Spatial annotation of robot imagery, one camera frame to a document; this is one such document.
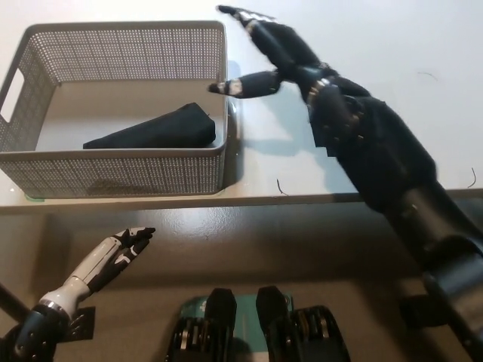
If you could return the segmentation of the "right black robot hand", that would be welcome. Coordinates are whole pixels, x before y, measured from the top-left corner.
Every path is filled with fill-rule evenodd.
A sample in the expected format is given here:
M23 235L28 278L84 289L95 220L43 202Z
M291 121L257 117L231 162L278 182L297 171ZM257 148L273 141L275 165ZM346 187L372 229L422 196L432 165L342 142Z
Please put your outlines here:
M293 28L274 17L228 5L219 5L217 10L240 23L275 69L210 84L209 92L238 99L266 97L277 93L281 83L287 81L296 84L306 99L317 81L337 75Z

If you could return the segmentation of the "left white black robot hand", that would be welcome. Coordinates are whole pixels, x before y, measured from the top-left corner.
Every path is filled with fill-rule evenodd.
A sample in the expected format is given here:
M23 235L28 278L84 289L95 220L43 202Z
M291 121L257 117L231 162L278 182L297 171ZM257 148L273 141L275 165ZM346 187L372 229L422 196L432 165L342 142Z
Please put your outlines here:
M63 285L39 303L72 319L78 304L101 291L132 263L149 244L152 227L125 229L105 238L76 267Z

